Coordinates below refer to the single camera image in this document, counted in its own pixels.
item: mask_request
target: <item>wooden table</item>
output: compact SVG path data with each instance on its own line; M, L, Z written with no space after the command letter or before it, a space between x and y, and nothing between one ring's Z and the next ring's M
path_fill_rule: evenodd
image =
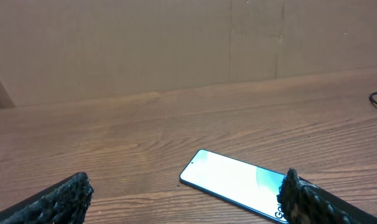
M86 223L269 223L179 183L199 148L377 216L377 68L0 110L0 210L85 171Z

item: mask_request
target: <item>smartphone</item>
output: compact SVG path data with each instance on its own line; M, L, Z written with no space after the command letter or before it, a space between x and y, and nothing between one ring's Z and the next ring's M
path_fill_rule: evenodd
M288 223L277 202L283 178L284 174L205 149L180 174L183 184L276 223Z

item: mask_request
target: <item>beige backdrop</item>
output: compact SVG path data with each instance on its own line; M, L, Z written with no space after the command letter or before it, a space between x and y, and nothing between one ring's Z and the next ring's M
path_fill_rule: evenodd
M0 0L16 106L363 67L377 0Z

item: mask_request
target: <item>wooden surface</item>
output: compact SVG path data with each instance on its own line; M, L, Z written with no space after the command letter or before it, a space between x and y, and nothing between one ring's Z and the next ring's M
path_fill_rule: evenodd
M377 0L0 0L16 106L365 67Z
M86 223L269 223L179 183L200 148L377 216L377 69L0 110L0 210L85 171Z

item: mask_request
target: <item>cardboard wall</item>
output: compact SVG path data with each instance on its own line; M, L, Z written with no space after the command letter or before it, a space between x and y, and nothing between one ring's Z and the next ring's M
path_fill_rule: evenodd
M16 106L377 67L377 0L0 0Z

